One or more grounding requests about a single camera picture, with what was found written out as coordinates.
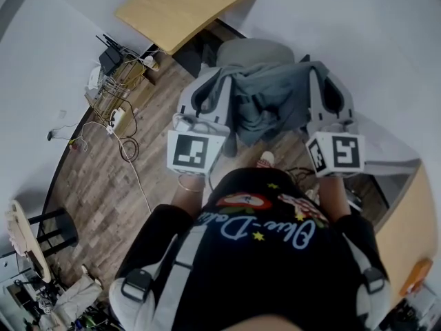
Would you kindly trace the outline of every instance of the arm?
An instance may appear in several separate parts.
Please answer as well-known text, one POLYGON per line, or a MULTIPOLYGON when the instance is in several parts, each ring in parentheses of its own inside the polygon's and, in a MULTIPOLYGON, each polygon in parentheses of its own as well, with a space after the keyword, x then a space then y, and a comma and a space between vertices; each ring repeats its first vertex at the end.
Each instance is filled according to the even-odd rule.
POLYGON ((319 179, 320 206, 335 223, 341 217, 349 216, 351 209, 347 202, 345 185, 340 177, 323 177, 319 179))
POLYGON ((205 180, 196 175, 181 175, 178 180, 181 184, 176 189, 172 205, 182 208, 191 218, 197 219, 201 213, 205 180))

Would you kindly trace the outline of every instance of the wooden floor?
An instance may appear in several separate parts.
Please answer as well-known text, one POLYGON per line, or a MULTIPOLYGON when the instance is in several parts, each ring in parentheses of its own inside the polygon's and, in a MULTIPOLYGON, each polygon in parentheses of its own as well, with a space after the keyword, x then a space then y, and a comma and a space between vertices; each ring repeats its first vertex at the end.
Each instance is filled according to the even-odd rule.
MULTIPOLYGON (((222 28, 215 29, 225 39, 232 37, 222 28)), ((157 58, 161 70, 154 75, 157 82, 153 97, 136 115, 138 132, 135 138, 140 152, 134 162, 152 208, 169 203, 177 187, 176 175, 166 168, 167 131, 172 128, 171 119, 181 91, 193 80, 171 57, 158 54, 157 58)), ((147 219, 147 207, 132 167, 120 157, 116 139, 96 124, 85 127, 84 137, 89 149, 69 153, 55 183, 49 207, 64 206, 71 214, 79 233, 79 244, 52 255, 48 261, 61 267, 61 278, 68 285, 81 276, 81 264, 86 264, 91 273, 102 280, 107 291, 147 219)), ((280 169, 311 167, 302 141, 290 132, 270 143, 259 142, 253 148, 239 143, 235 159, 220 158, 212 175, 213 185, 216 186, 230 170, 253 165, 264 150, 275 154, 276 166, 280 169)), ((306 190, 315 184, 314 177, 309 177, 300 186, 306 190)), ((350 184, 363 198, 363 214, 374 224, 378 222, 386 208, 369 177, 359 175, 350 184)), ((45 225, 46 232, 51 229, 50 224, 45 225)))

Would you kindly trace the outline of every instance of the strap buckle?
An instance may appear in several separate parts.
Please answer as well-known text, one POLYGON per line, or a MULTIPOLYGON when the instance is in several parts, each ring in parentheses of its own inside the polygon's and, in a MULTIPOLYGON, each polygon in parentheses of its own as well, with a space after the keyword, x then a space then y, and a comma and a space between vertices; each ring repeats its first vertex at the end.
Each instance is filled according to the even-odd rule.
POLYGON ((365 286, 369 294, 375 294, 384 288, 385 278, 379 269, 370 267, 363 272, 363 277, 365 278, 365 286))
POLYGON ((151 289, 152 280, 152 275, 149 272, 135 268, 124 278, 121 293, 128 299, 144 303, 151 289))

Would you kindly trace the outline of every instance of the wooden table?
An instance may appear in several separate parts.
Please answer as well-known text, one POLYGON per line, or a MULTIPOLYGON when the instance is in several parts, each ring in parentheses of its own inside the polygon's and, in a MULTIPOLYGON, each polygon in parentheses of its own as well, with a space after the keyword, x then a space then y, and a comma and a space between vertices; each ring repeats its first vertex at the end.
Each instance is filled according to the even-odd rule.
POLYGON ((73 222, 70 223, 70 220, 72 219, 70 218, 69 214, 64 209, 58 209, 54 212, 42 214, 40 216, 27 219, 25 212, 21 207, 20 203, 14 200, 11 203, 11 210, 6 212, 5 215, 7 220, 11 221, 11 223, 16 228, 16 230, 14 229, 14 232, 19 232, 24 239, 24 241, 23 239, 20 238, 15 239, 20 245, 20 251, 25 252, 26 254, 31 252, 35 256, 35 259, 38 261, 38 263, 41 266, 41 269, 43 270, 42 271, 43 276, 41 276, 41 279, 44 282, 49 283, 51 280, 51 276, 50 276, 49 266, 48 263, 46 262, 45 257, 55 254, 56 252, 68 246, 75 245, 78 242, 78 235, 76 233, 76 230, 74 229, 74 226, 72 227, 73 222), (68 229, 59 228, 43 236, 37 238, 34 237, 34 234, 32 233, 30 227, 32 224, 36 224, 45 221, 47 219, 53 219, 57 217, 63 217, 68 220, 68 224, 67 224, 69 226, 68 229), (44 252, 41 251, 41 247, 39 245, 40 243, 42 243, 43 241, 47 241, 52 237, 63 235, 64 232, 68 232, 70 237, 67 238, 65 241, 63 241, 62 243, 50 249, 45 250, 44 252))
POLYGON ((424 165, 411 176, 383 220, 376 227, 381 260, 392 286, 392 305, 414 265, 433 258, 438 249, 438 226, 432 192, 424 165))
POLYGON ((115 15, 174 54, 230 6, 243 0, 128 0, 115 15))

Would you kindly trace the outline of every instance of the person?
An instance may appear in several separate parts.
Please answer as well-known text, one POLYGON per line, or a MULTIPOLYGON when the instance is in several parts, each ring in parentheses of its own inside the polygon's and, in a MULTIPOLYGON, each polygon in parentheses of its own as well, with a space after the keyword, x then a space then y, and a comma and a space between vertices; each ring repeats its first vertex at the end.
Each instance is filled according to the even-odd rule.
MULTIPOLYGON (((178 183, 171 204, 155 208, 116 276, 158 263, 177 234, 177 248, 165 255, 151 286, 160 303, 189 230, 206 229, 173 330, 365 330, 356 310, 362 277, 346 238, 387 274, 372 225, 351 214, 341 178, 319 178, 316 205, 266 152, 257 168, 228 173, 203 208, 204 179, 184 174, 178 183)), ((123 326, 133 323, 126 330, 150 330, 134 327, 133 314, 112 300, 115 291, 116 316, 123 326)))
POLYGON ((70 329, 83 312, 90 307, 103 291, 98 279, 92 279, 89 270, 81 265, 83 274, 72 287, 66 290, 57 300, 55 306, 45 305, 45 315, 39 321, 40 330, 63 331, 70 329))

